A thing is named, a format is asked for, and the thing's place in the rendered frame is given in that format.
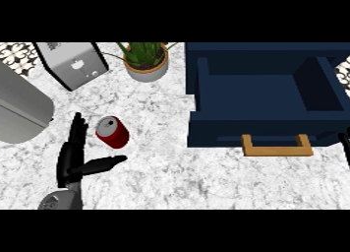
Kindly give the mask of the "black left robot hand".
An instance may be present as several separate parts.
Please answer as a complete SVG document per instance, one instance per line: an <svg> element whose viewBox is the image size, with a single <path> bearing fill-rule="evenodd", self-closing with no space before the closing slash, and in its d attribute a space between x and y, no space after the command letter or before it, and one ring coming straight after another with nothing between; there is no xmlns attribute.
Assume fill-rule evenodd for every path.
<svg viewBox="0 0 350 252"><path fill-rule="evenodd" d="M81 117L81 113L76 112L71 123L68 141L63 143L57 155L56 182L59 188L79 182L84 175L109 171L128 159L127 156L113 156L84 161L87 129L85 119Z"/></svg>

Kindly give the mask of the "red can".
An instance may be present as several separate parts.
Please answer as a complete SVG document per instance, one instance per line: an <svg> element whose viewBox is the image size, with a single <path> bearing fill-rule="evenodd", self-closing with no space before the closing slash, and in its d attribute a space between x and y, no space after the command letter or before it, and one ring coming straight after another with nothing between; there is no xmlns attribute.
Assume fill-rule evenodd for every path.
<svg viewBox="0 0 350 252"><path fill-rule="evenodd" d="M130 131L116 116L106 116L96 126L96 136L110 148L122 148L130 140Z"/></svg>

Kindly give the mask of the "navy blue open drawer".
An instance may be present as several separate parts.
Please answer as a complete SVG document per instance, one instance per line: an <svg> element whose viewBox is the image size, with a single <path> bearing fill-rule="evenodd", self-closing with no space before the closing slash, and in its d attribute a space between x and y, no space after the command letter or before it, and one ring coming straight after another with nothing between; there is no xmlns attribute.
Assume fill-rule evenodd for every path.
<svg viewBox="0 0 350 252"><path fill-rule="evenodd" d="M350 98L323 57L288 75L214 75L202 58L195 99L193 148L237 147L243 134L257 146L292 146L304 134L314 147L327 147L350 128Z"/></svg>

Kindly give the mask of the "large grey rounded appliance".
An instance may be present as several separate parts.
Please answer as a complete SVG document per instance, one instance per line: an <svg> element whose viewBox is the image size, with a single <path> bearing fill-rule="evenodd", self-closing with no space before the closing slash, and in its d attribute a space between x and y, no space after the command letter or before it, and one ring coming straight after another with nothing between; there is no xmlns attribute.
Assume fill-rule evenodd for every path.
<svg viewBox="0 0 350 252"><path fill-rule="evenodd" d="M48 126L53 112L48 96L0 60L0 141L29 141Z"/></svg>

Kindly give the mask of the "silver toaster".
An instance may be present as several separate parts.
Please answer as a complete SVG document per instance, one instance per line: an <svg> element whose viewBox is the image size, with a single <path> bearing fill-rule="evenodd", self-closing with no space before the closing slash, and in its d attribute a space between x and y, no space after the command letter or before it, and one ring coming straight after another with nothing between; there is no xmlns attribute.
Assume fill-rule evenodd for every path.
<svg viewBox="0 0 350 252"><path fill-rule="evenodd" d="M96 42L35 42L44 68L72 92L109 71Z"/></svg>

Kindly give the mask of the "potted green plant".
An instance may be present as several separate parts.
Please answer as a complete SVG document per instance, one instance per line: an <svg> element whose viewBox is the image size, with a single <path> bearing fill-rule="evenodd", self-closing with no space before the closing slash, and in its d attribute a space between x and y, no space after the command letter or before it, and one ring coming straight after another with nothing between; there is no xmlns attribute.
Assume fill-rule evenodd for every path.
<svg viewBox="0 0 350 252"><path fill-rule="evenodd" d="M118 47L122 56L105 52L105 55L113 56L124 61L131 78L150 83L158 81L168 71L168 50L177 45L177 42L130 42Z"/></svg>

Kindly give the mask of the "navy blue cabinet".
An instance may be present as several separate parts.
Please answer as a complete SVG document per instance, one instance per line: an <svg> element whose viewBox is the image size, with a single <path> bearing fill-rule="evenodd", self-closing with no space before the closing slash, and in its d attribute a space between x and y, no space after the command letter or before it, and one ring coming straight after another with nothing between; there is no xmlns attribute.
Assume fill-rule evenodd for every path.
<svg viewBox="0 0 350 252"><path fill-rule="evenodd" d="M187 42L186 94L195 93L198 60L208 59L212 75L292 74L310 57L335 68L350 56L350 42Z"/></svg>

